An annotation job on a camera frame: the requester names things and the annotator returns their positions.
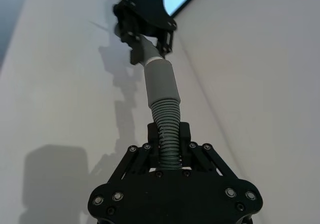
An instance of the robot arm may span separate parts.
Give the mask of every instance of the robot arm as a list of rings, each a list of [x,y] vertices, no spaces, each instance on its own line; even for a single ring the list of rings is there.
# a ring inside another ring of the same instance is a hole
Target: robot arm
[[[163,0],[121,0],[113,11],[116,34],[132,48],[131,64],[144,66],[154,123],[147,143],[129,146],[108,182],[91,193],[89,213],[99,224],[252,224],[263,205],[258,189],[237,178],[212,145],[191,141],[189,124],[180,121],[178,88],[165,60],[177,25]]]

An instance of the gray cylindrical connector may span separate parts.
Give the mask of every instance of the gray cylindrical connector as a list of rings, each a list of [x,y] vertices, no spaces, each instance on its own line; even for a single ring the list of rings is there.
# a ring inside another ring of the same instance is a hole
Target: gray cylindrical connector
[[[148,106],[164,99],[180,103],[174,70],[170,61],[159,58],[144,67],[144,78],[148,96]]]

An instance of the black plastic part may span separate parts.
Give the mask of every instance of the black plastic part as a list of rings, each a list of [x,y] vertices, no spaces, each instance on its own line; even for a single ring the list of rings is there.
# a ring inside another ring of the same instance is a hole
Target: black plastic part
[[[180,143],[182,166],[191,169],[160,169],[158,130],[149,124],[148,143],[128,148],[109,181],[91,193],[89,213],[99,224],[252,224],[263,205],[258,189],[238,179],[210,144],[191,142],[186,122],[180,123]],[[256,199],[248,199],[247,191]],[[114,201],[115,192],[123,199]],[[97,196],[103,197],[100,205],[93,204]]]
[[[177,23],[166,12],[163,0],[121,0],[113,7],[113,13],[118,19],[121,41],[132,48],[131,64],[143,61],[141,35],[157,38],[156,47],[163,58],[172,52]]]

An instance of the wall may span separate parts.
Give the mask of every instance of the wall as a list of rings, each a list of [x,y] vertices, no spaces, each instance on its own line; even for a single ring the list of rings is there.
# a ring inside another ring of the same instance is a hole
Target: wall
[[[264,224],[319,223],[320,1],[194,0],[178,36]]]
[[[2,223],[94,223],[89,194],[147,140],[143,70],[113,35],[114,1],[24,1],[0,73]],[[178,38],[173,49],[192,139],[239,174]]]

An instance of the screw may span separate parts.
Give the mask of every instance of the screw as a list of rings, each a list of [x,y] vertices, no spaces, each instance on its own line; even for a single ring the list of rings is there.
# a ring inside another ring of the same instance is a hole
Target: screw
[[[189,177],[189,176],[191,175],[191,172],[190,172],[189,170],[184,170],[184,171],[183,171],[183,175],[184,175],[185,177]]]
[[[113,194],[112,200],[118,202],[121,201],[122,198],[124,198],[124,194],[122,192],[116,192],[115,194]]]
[[[245,205],[243,205],[241,202],[238,202],[235,207],[238,209],[238,211],[243,212],[246,208]]]
[[[191,142],[190,145],[189,145],[189,147],[191,147],[191,148],[196,148],[197,145],[196,145],[194,142]]]
[[[162,175],[163,175],[163,173],[162,173],[161,171],[156,171],[156,172],[155,172],[155,176],[156,176],[157,178],[161,178]]]
[[[129,151],[134,153],[137,150],[135,146],[130,146]]]
[[[224,192],[230,198],[234,198],[237,195],[236,191],[233,190],[232,188],[227,188],[227,189],[225,189]]]
[[[252,191],[247,191],[245,193],[245,196],[246,196],[246,198],[248,198],[249,200],[252,200],[252,201],[257,199],[256,195]]]
[[[102,196],[97,196],[94,200],[93,200],[93,205],[99,206],[101,203],[104,202],[104,198]]]
[[[204,144],[203,148],[208,151],[211,149],[211,146],[209,144]]]
[[[113,207],[113,206],[110,206],[107,210],[106,210],[106,213],[109,215],[109,216],[112,216],[116,213],[116,209]]]
[[[149,145],[149,144],[144,145],[144,149],[149,150],[150,148],[151,148],[151,145]]]

